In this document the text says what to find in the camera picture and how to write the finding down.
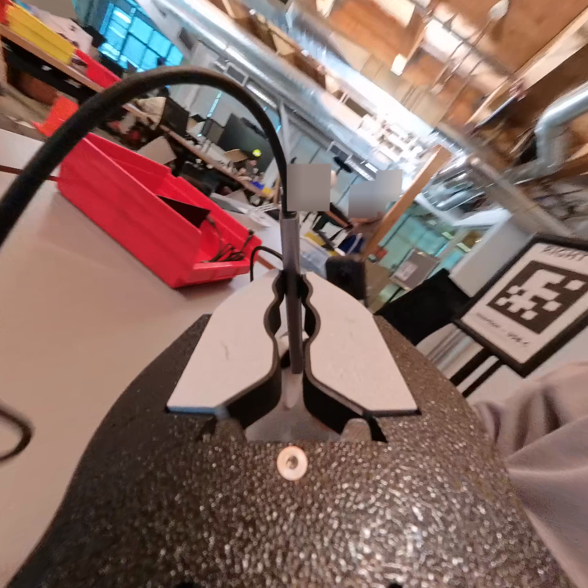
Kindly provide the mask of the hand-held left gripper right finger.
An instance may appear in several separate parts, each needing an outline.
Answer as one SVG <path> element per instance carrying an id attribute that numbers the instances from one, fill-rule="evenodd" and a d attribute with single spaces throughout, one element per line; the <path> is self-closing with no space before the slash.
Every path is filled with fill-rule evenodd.
<path id="1" fill-rule="evenodd" d="M 313 386 L 358 415 L 414 415 L 417 403 L 364 304 L 309 272 L 305 368 Z"/>

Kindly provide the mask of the yellow storage bin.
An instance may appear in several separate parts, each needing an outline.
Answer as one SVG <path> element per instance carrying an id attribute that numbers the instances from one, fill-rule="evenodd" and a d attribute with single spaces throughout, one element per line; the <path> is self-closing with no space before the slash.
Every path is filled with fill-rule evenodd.
<path id="1" fill-rule="evenodd" d="M 1 22 L 13 33 L 64 65 L 75 55 L 74 45 L 27 9 L 12 1 L 2 1 Z"/>

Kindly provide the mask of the large silver air duct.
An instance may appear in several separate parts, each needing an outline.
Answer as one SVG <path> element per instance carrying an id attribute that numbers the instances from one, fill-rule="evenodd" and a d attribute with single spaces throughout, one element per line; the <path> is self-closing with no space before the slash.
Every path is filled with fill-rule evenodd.
<path id="1" fill-rule="evenodd" d="M 361 129 L 359 116 L 327 92 L 310 76 L 287 62 L 255 38 L 236 20 L 210 1 L 139 1 L 151 20 L 163 32 L 171 30 L 172 20 L 181 29 L 211 48 L 219 56 L 256 79 L 266 92 L 286 102 L 290 108 L 320 132 L 351 154 L 383 171 L 399 160 L 377 136 Z M 325 49 L 328 72 L 352 90 L 366 97 L 368 106 L 383 115 L 386 122 L 402 132 L 412 133 L 428 146 L 441 145 L 456 158 L 459 151 L 448 138 L 404 108 L 387 92 L 366 79 L 330 49 Z"/>

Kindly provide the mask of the black office chair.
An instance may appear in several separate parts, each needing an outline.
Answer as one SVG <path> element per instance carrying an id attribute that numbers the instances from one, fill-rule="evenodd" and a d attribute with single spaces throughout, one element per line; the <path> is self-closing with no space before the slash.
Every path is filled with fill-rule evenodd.
<path id="1" fill-rule="evenodd" d="M 469 303 L 470 296 L 440 269 L 414 289 L 389 301 L 374 313 L 416 346 L 452 323 Z"/>

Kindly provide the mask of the large black monitor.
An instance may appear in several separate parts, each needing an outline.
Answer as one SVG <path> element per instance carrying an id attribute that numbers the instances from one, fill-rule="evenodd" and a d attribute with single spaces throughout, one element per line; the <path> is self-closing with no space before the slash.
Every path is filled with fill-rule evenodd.
<path id="1" fill-rule="evenodd" d="M 219 136 L 217 146 L 225 152 L 238 150 L 249 160 L 255 160 L 264 173 L 274 160 L 265 134 L 248 119 L 231 114 Z"/>

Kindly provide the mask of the black framed marker sign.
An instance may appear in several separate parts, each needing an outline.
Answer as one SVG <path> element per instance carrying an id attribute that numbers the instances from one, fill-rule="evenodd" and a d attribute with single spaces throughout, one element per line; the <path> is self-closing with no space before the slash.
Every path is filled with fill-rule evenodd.
<path id="1" fill-rule="evenodd" d="M 587 327 L 587 240 L 534 235 L 452 322 L 481 346 L 451 377 L 455 387 L 496 359 L 464 398 L 504 366 L 529 376 Z"/>

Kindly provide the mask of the orange floor object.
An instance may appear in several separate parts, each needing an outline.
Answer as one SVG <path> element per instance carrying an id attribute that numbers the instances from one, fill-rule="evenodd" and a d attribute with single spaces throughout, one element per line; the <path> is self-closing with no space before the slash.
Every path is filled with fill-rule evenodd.
<path id="1" fill-rule="evenodd" d="M 47 118 L 42 123 L 32 122 L 32 125 L 43 136 L 49 137 L 78 110 L 76 102 L 61 95 L 55 99 Z"/>

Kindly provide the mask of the red storage bin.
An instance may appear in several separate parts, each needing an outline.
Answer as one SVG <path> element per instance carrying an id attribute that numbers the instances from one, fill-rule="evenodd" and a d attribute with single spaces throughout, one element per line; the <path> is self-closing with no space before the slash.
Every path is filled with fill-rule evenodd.
<path id="1" fill-rule="evenodd" d="M 75 56 L 83 63 L 86 77 L 100 88 L 108 89 L 121 80 L 115 73 L 111 72 L 80 49 L 76 49 Z"/>

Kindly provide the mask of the wooden post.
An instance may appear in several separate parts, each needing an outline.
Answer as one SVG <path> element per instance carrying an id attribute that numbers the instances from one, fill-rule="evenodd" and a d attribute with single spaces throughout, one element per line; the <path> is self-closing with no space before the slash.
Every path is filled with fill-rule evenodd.
<path id="1" fill-rule="evenodd" d="M 418 174 L 412 180 L 407 190 L 402 193 L 399 200 L 384 214 L 377 230 L 369 239 L 360 254 L 361 259 L 365 261 L 368 257 L 375 254 L 378 250 L 379 243 L 384 239 L 386 234 L 399 221 L 401 216 L 410 208 L 430 180 L 439 172 L 447 161 L 452 158 L 452 153 L 442 145 L 437 145 L 432 151 L 431 157 L 427 160 Z"/>

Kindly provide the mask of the grey desk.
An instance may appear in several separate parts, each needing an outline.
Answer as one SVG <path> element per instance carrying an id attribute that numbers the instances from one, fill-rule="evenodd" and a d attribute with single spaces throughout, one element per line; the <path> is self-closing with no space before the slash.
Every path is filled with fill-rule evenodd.
<path id="1" fill-rule="evenodd" d="M 1 463 L 1 586 L 48 527 L 94 431 L 133 379 L 249 283 L 175 291 L 98 229 L 54 181 L 1 250 L 1 405 L 29 445 Z"/>

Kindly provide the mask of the grey notice board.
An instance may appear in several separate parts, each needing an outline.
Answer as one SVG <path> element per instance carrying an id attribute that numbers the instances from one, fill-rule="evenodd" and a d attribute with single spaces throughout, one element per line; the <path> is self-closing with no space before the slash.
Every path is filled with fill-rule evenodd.
<path id="1" fill-rule="evenodd" d="M 393 272 L 391 280 L 405 290 L 412 290 L 425 281 L 439 263 L 438 257 L 414 248 Z"/>

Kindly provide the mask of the red plastic bin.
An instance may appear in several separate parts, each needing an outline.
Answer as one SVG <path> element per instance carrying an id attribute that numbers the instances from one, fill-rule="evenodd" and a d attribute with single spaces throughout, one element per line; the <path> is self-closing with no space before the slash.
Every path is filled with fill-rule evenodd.
<path id="1" fill-rule="evenodd" d="M 165 165 L 88 134 L 60 164 L 63 197 L 172 289 L 249 272 L 261 239 Z"/>

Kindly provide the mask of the clear plastic box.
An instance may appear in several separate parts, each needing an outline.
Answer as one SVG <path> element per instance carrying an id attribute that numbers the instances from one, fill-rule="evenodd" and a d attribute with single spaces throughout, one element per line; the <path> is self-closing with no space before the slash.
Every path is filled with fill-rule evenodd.
<path id="1" fill-rule="evenodd" d="M 331 252 L 306 237 L 300 237 L 299 250 L 301 271 L 313 272 L 326 279 L 326 262 L 330 259 Z"/>

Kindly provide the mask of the person's grey clothing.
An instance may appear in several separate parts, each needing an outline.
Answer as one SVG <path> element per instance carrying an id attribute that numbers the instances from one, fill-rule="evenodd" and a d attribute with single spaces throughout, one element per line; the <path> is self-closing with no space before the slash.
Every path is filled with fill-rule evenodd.
<path id="1" fill-rule="evenodd" d="M 587 587 L 587 362 L 472 408 L 540 539 L 570 580 Z"/>

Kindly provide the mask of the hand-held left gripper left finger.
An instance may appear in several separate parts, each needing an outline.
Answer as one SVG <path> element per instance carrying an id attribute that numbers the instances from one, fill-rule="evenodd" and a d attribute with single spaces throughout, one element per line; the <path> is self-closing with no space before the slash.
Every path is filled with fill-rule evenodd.
<path id="1" fill-rule="evenodd" d="M 281 277 L 280 270 L 269 270 L 214 310 L 167 401 L 170 412 L 227 413 L 275 373 Z"/>

